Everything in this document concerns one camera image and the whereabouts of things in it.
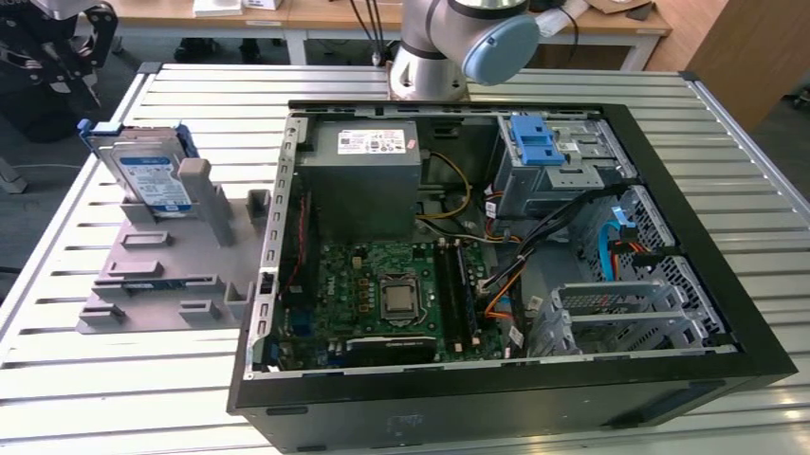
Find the aluminum slotted table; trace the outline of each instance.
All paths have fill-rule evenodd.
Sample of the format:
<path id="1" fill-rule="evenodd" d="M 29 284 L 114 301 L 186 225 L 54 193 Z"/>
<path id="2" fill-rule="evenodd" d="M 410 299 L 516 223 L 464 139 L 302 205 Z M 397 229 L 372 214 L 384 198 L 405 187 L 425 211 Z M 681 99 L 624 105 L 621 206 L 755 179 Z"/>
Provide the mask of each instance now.
<path id="1" fill-rule="evenodd" d="M 810 446 L 810 208 L 699 82 L 673 73 L 525 71 L 473 100 L 625 104 L 799 373 L 656 428 L 409 447 L 516 454 L 805 453 Z M 361 67 L 166 64 L 140 73 L 113 119 L 181 119 L 229 197 L 272 190 L 288 100 L 381 100 Z M 0 307 L 0 452 L 273 453 L 230 417 L 236 330 L 73 332 L 122 213 L 89 158 Z"/>

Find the wooden desk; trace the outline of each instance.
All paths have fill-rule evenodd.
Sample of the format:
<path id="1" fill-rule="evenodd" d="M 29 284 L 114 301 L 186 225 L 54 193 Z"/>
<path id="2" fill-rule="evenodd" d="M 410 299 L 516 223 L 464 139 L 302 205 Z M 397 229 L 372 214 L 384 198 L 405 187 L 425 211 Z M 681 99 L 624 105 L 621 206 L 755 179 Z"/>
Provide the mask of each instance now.
<path id="1" fill-rule="evenodd" d="M 396 0 L 380 0 L 381 28 L 385 39 L 400 38 L 402 9 Z M 368 17 L 364 2 L 357 2 L 362 18 Z M 576 18 L 579 43 L 583 46 L 627 46 L 621 69 L 643 70 L 657 40 L 667 36 L 672 28 L 657 13 L 644 22 L 627 19 L 621 13 L 605 15 L 588 9 Z M 348 0 L 292 0 L 285 21 L 284 36 L 293 41 L 306 39 L 364 39 Z M 573 40 L 573 27 L 565 27 L 551 38 L 541 38 L 540 44 L 568 45 Z"/>
<path id="2" fill-rule="evenodd" d="M 397 3 L 401 1 L 378 1 L 384 38 L 398 40 L 401 5 Z M 193 0 L 109 2 L 118 17 L 117 36 L 282 38 L 290 64 L 306 64 L 304 42 L 308 39 L 365 39 L 348 0 L 284 0 L 281 8 L 274 11 L 245 9 L 238 16 L 222 17 L 193 17 Z M 364 2 L 357 2 L 357 7 L 366 17 Z M 672 30 L 656 13 L 647 21 L 637 22 L 620 13 L 604 15 L 588 9 L 576 18 L 576 23 L 580 45 L 629 47 L 623 70 L 644 69 L 657 39 Z M 573 29 L 567 27 L 551 38 L 543 38 L 540 44 L 568 45 L 573 40 L 572 34 Z"/>
<path id="3" fill-rule="evenodd" d="M 356 2 L 362 19 L 368 17 L 364 2 Z M 398 31 L 402 23 L 401 1 L 378 0 L 381 28 Z M 576 18 L 579 33 L 608 35 L 659 35 L 667 36 L 672 28 L 656 12 L 652 12 L 644 22 L 628 19 L 623 14 L 601 14 L 589 8 Z M 288 28 L 308 29 L 358 29 L 354 13 L 348 0 L 292 0 L 286 15 Z M 573 33 L 568 26 L 561 33 Z"/>

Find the blue drive bay latch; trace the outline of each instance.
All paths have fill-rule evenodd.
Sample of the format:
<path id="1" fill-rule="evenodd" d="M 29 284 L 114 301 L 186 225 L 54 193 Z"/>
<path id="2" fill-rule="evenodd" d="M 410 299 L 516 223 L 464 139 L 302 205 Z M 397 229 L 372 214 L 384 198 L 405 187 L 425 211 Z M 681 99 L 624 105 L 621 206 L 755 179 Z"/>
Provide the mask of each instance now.
<path id="1" fill-rule="evenodd" d="M 563 164 L 565 157 L 553 146 L 553 132 L 543 119 L 536 116 L 511 116 L 509 122 L 524 166 Z"/>

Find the green circuit board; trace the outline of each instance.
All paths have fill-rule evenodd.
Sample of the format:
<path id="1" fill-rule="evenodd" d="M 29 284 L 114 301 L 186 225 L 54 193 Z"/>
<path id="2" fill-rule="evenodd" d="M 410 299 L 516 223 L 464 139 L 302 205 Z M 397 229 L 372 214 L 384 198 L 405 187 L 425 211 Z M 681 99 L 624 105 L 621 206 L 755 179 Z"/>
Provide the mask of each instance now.
<path id="1" fill-rule="evenodd" d="M 430 243 L 321 245 L 312 336 L 294 339 L 301 368 L 329 367 L 328 342 L 357 337 L 434 337 L 433 361 L 438 362 L 501 357 L 501 335 L 493 323 L 480 327 L 479 346 L 460 353 L 445 347 L 433 248 Z M 463 255 L 465 272 L 475 282 L 484 276 L 477 244 L 464 246 Z M 401 282 L 416 283 L 418 311 L 413 318 L 390 320 L 382 309 L 382 288 Z"/>

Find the expansion slot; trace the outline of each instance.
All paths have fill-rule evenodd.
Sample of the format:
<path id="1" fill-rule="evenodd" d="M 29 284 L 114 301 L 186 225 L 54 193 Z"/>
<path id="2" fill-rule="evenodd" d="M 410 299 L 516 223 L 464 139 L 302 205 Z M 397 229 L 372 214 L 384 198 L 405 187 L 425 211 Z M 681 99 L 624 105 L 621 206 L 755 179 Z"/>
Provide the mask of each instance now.
<path id="1" fill-rule="evenodd" d="M 432 249 L 444 343 L 450 352 L 479 344 L 475 300 L 467 279 L 463 251 L 457 245 L 436 244 Z"/>

